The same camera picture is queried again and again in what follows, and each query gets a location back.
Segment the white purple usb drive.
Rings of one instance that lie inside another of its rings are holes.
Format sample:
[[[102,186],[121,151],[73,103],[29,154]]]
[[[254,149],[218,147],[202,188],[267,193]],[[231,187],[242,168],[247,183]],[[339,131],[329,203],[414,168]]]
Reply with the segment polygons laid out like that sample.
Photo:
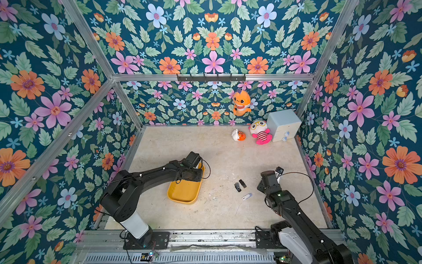
[[[242,200],[245,201],[245,200],[247,200],[251,197],[252,197],[252,193],[248,193],[248,194],[246,194],[245,196],[242,197]]]

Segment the black silver swivel usb drive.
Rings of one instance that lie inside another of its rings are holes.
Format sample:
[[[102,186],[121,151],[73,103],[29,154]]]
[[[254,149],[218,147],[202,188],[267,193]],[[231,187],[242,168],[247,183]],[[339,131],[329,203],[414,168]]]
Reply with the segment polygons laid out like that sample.
[[[235,188],[236,188],[236,190],[237,190],[238,192],[241,192],[241,187],[240,187],[239,182],[236,182],[236,183],[235,183]]]

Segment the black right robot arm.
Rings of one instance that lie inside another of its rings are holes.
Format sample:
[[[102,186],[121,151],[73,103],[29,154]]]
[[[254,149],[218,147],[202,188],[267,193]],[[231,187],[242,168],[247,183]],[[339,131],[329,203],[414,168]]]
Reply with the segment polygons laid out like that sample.
[[[274,170],[260,174],[257,189],[265,195],[265,205],[284,220],[270,226],[270,240],[276,246],[287,248],[293,264],[352,264],[351,251],[337,244],[323,233],[304,213],[300,203],[283,190]]]

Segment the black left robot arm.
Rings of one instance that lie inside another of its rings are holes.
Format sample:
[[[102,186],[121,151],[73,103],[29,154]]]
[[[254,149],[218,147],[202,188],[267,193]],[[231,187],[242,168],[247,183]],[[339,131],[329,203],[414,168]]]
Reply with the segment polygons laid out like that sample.
[[[203,159],[195,152],[190,152],[181,161],[173,160],[147,171],[118,172],[107,185],[100,204],[126,230],[124,249],[148,249],[159,245],[153,229],[137,209],[141,195],[167,183],[200,183],[203,174]]]

